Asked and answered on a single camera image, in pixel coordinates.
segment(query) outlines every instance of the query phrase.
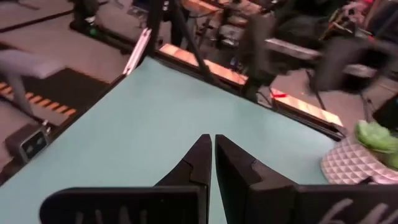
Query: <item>table surface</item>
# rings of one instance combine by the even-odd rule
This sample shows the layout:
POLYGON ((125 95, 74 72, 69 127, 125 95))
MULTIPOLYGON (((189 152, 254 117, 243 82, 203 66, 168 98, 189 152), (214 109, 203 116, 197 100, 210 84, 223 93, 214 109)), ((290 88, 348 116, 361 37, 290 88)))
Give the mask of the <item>table surface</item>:
MULTIPOLYGON (((151 186, 201 134, 224 134, 300 184, 326 184, 334 142, 280 114, 151 58, 0 188, 0 223, 40 223, 50 194, 69 187, 151 186)), ((210 223, 226 223, 214 169, 210 223)))

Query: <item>black mat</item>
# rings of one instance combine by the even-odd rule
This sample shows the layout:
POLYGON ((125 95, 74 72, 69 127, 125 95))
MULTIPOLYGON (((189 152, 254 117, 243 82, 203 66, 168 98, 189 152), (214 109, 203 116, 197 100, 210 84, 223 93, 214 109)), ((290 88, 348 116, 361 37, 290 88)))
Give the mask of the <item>black mat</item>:
MULTIPOLYGON (((5 49, 11 49, 11 47, 0 43, 0 50, 5 49)), ((50 99, 59 103, 60 106, 65 105, 77 111, 95 103, 109 85, 70 68, 66 68, 45 80, 30 77, 24 77, 23 80, 26 92, 50 99)), ((0 82, 6 82, 2 75, 0 75, 0 82)))

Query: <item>white geometric planter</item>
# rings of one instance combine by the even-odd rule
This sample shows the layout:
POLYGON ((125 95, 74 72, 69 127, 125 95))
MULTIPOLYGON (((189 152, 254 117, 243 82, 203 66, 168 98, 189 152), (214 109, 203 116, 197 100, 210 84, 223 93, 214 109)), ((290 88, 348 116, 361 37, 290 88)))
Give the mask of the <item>white geometric planter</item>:
POLYGON ((357 184, 369 176, 378 184, 398 184, 398 172, 379 162, 355 135, 336 143, 323 157, 321 169, 331 184, 357 184))

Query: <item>floor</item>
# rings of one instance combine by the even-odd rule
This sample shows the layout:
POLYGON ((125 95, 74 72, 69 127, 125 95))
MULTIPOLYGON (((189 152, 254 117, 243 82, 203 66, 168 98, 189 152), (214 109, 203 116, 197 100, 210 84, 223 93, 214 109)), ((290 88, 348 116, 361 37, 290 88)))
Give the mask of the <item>floor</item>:
MULTIPOLYGON (((42 4, 46 0, 36 1, 42 4)), ((54 1, 64 2, 65 0, 47 0, 47 2, 54 1)), ((3 26, 5 20, 1 19, 3 16, 1 10, 0 7, 0 21, 2 21, 1 25, 3 26)), ((10 12, 7 13, 6 18, 12 22, 10 12)), ((105 82, 113 81, 122 72, 129 56, 122 55, 117 49, 69 30, 68 24, 71 20, 72 15, 69 14, 21 29, 3 32, 0 33, 0 41, 29 52, 59 59, 70 68, 105 82)), ((169 27, 170 24, 164 23, 160 30, 165 42, 170 40, 169 27)), ((304 71, 294 71, 287 76, 279 76, 272 87, 319 106, 316 98, 306 93, 306 83, 307 76, 304 71)), ((398 83, 383 79, 370 88, 365 96, 372 101, 373 107, 377 108, 397 90, 398 83)), ((355 122, 365 118, 363 103, 359 96, 338 91, 322 93, 321 96, 327 110, 337 114, 348 130, 352 131, 355 122)), ((11 132, 29 122, 29 119, 23 118, 23 115, 11 113, 11 111, 8 106, 0 104, 0 118, 7 118, 7 122, 0 125, 0 139, 4 139, 11 132)), ((1 161, 7 160, 6 157, 3 153, 0 153, 0 167, 2 167, 1 161)))

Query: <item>light blue table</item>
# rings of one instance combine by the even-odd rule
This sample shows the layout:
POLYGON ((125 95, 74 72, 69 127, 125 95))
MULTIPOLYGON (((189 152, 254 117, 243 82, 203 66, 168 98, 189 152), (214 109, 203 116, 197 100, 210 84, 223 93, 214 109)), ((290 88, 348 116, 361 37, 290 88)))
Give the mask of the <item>light blue table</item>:
MULTIPOLYGON (((300 184, 326 184, 328 137, 146 58, 48 149, 0 187, 0 223, 38 224, 69 187, 151 186, 203 133, 224 134, 300 184)), ((210 223, 226 223, 213 161, 210 223)))

